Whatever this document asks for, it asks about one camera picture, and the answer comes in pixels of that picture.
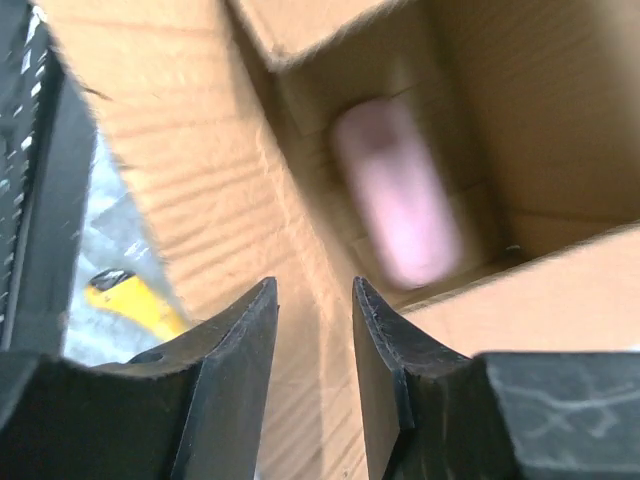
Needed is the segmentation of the yellow utility knife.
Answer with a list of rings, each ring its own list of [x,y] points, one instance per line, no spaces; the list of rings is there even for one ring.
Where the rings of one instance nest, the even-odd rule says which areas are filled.
[[[125,318],[163,342],[191,329],[191,323],[168,300],[130,270],[98,273],[89,280],[84,296],[92,307]]]

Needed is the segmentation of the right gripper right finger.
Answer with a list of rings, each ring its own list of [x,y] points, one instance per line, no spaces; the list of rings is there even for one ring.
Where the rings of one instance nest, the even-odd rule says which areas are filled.
[[[635,479],[639,357],[466,357],[353,283],[354,348],[373,479]]]

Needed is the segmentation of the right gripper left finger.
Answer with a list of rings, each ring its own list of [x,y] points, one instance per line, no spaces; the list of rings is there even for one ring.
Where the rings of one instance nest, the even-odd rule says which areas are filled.
[[[278,321],[268,277],[127,363],[1,357],[5,479],[250,479]]]

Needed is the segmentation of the brown cardboard express box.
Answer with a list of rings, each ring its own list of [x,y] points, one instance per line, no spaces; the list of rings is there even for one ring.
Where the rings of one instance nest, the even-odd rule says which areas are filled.
[[[368,279],[463,354],[639,344],[635,1],[45,1],[184,309],[259,279],[258,470],[369,479]]]

